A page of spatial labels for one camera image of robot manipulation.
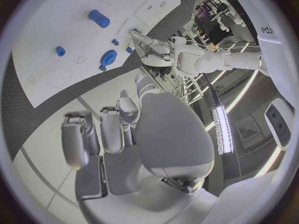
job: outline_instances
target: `white robot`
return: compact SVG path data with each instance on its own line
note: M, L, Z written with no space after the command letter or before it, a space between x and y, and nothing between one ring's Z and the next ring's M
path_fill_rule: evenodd
M144 64L154 67L171 66L174 73L182 77L197 77L200 73L233 68L258 70L270 76L261 52L215 53L198 46L186 45L186 38L178 36L172 37L169 46L137 31L132 31L132 38Z

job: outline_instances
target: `white floor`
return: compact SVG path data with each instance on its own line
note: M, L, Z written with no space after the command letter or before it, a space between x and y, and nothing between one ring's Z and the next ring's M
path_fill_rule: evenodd
M138 72L136 69L123 74L90 90L81 98L97 114L104 106L114 106L123 89L126 89L138 104L134 83L134 77ZM75 206L75 172L66 164L61 144L63 115L80 110L85 110L85 107L77 99L58 110L28 138L13 161L22 181L33 196L67 224L87 223L80 209ZM93 121L100 136L100 122L95 117Z

